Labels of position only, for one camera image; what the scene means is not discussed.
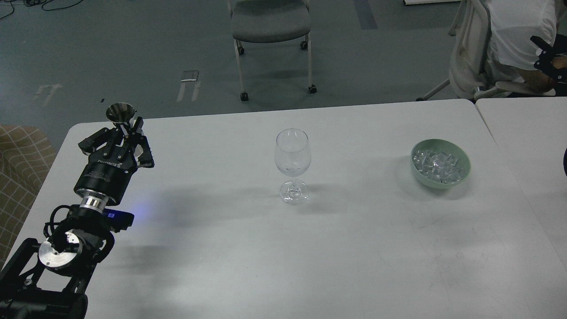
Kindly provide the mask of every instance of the wine glass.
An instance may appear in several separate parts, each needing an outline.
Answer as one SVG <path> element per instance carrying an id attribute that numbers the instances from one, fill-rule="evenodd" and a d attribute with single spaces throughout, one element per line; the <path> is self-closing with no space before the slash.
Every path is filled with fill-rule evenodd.
<path id="1" fill-rule="evenodd" d="M 286 129 L 276 138 L 276 166 L 289 177 L 305 173 L 311 164 L 311 149 L 307 134 L 300 129 Z M 285 182 L 280 189 L 281 198 L 290 204 L 300 204 L 309 198 L 307 185 L 299 179 Z"/>

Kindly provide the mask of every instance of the chair seat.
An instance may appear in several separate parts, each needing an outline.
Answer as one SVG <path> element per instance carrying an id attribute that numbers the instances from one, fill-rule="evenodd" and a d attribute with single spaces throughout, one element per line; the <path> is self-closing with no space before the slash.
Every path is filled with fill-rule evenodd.
<path id="1" fill-rule="evenodd" d="M 232 11 L 232 37 L 249 43 L 297 39 L 311 31 L 303 0 L 243 0 Z"/>

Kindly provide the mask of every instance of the glass base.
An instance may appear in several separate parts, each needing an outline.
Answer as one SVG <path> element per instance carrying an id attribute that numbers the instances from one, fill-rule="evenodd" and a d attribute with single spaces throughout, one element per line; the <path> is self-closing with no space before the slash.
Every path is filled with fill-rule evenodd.
<path id="1" fill-rule="evenodd" d="M 301 204 L 309 199 L 309 190 L 299 179 L 292 179 L 282 185 L 280 196 L 286 203 Z"/>

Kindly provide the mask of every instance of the floor marking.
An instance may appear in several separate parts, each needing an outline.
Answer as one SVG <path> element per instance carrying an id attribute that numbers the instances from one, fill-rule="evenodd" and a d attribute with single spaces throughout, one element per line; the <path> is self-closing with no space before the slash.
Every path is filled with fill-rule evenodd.
<path id="1" fill-rule="evenodd" d="M 46 87 L 50 87 L 51 85 L 40 85 L 39 89 L 37 89 L 37 92 L 35 94 L 35 96 L 33 97 L 34 100 L 37 100 L 37 98 L 41 95 L 41 92 L 43 91 L 44 88 Z"/>
<path id="2" fill-rule="evenodd" d="M 177 102 L 183 100 L 183 95 L 185 94 L 185 84 L 186 82 L 181 82 L 181 86 L 179 87 L 179 93 L 177 94 Z"/>
<path id="3" fill-rule="evenodd" d="M 201 81 L 195 84 L 195 89 L 193 89 L 193 98 L 191 101 L 197 100 L 197 96 L 199 95 L 199 89 L 201 88 Z"/>
<path id="4" fill-rule="evenodd" d="M 51 85 L 51 92 L 49 92 L 49 94 L 47 95 L 47 97 L 45 98 L 45 101 L 43 102 L 43 106 L 47 106 L 47 104 L 49 103 L 49 101 L 51 100 L 51 98 L 53 97 L 53 94 L 55 94 L 55 90 L 62 88 L 63 86 L 58 84 L 55 85 Z"/>
<path id="5" fill-rule="evenodd" d="M 354 8 L 356 9 L 356 14 L 358 15 L 358 22 L 360 23 L 360 28 L 363 30 L 373 30 L 378 29 L 376 25 L 376 19 L 372 14 L 372 9 L 368 0 L 353 0 Z"/>
<path id="6" fill-rule="evenodd" d="M 55 91 L 57 89 L 62 88 L 63 86 L 59 83 L 58 84 L 52 84 L 52 85 L 40 85 L 39 88 L 37 89 L 37 92 L 33 95 L 33 99 L 37 100 L 40 97 L 43 90 L 47 87 L 51 87 L 51 91 L 49 92 L 49 94 L 45 98 L 45 101 L 43 101 L 43 104 L 42 104 L 43 106 L 47 106 L 47 104 L 49 103 L 49 101 L 51 100 L 53 95 L 55 94 Z"/>

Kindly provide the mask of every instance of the white chair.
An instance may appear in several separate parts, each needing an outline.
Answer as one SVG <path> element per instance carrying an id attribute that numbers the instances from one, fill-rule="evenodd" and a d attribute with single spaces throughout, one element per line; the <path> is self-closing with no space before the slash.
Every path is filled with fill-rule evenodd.
<path id="1" fill-rule="evenodd" d="M 481 0 L 461 0 L 449 35 L 456 36 L 450 57 L 449 78 L 426 95 L 417 98 L 417 101 L 431 98 L 449 84 L 458 97 L 472 101 L 505 92 L 555 95 L 554 90 L 542 94 L 532 90 L 525 83 L 511 81 L 489 83 L 484 66 L 491 35 L 490 12 Z"/>
<path id="2" fill-rule="evenodd" d="M 236 63 L 240 75 L 240 100 L 247 101 L 240 56 L 244 54 L 242 42 L 277 43 L 304 37 L 301 48 L 307 50 L 309 93 L 317 92 L 311 71 L 311 18 L 308 0 L 242 0 L 233 8 L 228 1 Z"/>

